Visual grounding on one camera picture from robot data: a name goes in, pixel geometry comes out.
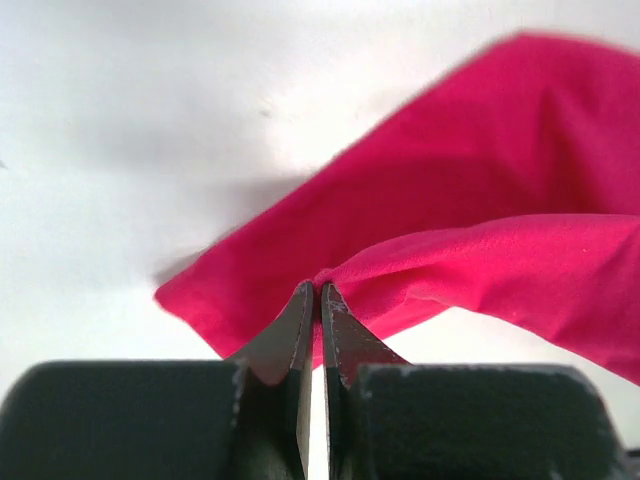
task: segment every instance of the fabric fold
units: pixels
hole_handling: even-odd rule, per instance
[[[300,281],[331,280],[382,338],[460,306],[640,384],[639,88],[631,53],[509,38],[156,299],[228,356]]]

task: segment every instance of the white background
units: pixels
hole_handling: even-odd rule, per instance
[[[0,398],[47,359],[216,358],[158,282],[492,39],[638,48],[638,18],[637,0],[0,0]],[[451,310],[390,343],[577,364],[640,446],[638,387],[503,322]]]

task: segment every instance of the pink cloth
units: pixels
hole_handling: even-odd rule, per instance
[[[639,215],[640,59],[522,35],[420,94],[156,298],[227,356],[300,281],[332,280],[379,337],[460,306],[640,383]]]

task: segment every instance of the pink fabric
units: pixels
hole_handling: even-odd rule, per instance
[[[382,338],[455,305],[640,383],[639,215],[640,59],[517,36],[420,94],[156,298],[227,356],[300,281],[332,280]]]

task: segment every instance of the white surface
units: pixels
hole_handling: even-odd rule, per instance
[[[500,34],[638,48],[639,15],[637,0],[0,0],[0,397],[46,359],[214,358],[152,302],[167,269]],[[502,322],[451,311],[391,343],[415,361],[577,362],[640,446],[640,389]]]

